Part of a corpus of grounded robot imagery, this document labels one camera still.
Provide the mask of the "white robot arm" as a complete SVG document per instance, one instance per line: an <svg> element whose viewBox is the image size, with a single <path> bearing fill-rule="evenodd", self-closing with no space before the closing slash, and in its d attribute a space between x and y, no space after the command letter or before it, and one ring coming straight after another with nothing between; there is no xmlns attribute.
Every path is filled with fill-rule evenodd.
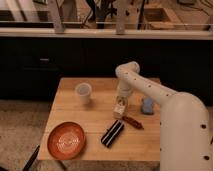
<svg viewBox="0 0 213 171"><path fill-rule="evenodd" d="M119 65L119 96L137 89L161 106L160 171L213 171L209 112L193 94L178 92L139 75L132 61Z"/></svg>

